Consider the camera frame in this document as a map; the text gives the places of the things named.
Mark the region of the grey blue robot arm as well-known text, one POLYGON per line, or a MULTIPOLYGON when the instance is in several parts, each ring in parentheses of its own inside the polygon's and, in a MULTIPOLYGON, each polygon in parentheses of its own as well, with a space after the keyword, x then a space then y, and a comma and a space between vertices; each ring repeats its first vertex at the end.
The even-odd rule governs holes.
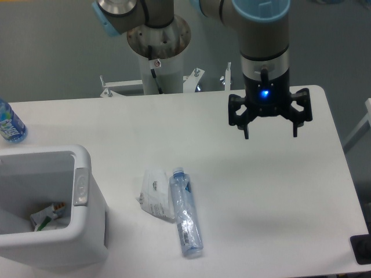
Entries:
MULTIPOLYGON (((228 122, 247 132, 258 117, 282 116, 297 130, 312 120, 310 93, 289 89, 289 1, 193 1, 202 15, 237 33, 245 96, 228 98, 228 122)), ((138 56, 145 94, 183 92, 188 23, 173 1, 94 1, 109 36, 125 34, 138 56)))

